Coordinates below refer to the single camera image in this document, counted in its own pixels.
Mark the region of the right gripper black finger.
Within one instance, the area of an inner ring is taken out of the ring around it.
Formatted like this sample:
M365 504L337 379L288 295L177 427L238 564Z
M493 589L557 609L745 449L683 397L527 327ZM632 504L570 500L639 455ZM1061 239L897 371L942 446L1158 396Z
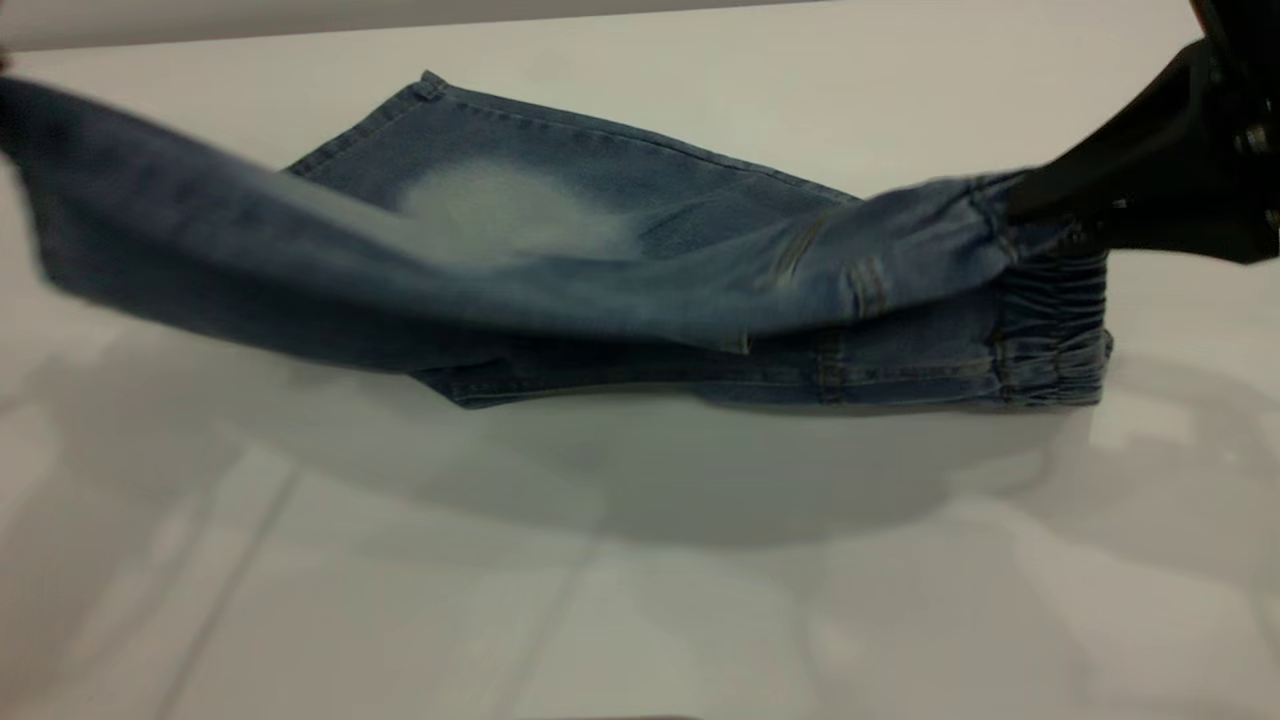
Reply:
M1085 242L1106 250L1175 252L1239 265L1277 259L1274 210L1240 201L1171 201L1112 208L1085 223Z
M1112 211L1220 200L1240 163L1219 123L1219 64L1187 45L1121 111L1007 196L1011 223L1094 220Z

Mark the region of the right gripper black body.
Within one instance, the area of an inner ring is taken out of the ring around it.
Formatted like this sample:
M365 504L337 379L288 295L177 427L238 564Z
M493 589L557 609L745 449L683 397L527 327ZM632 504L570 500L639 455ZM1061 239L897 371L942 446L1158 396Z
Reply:
M1230 97L1231 146L1243 158L1245 187L1277 229L1279 3L1193 1Z

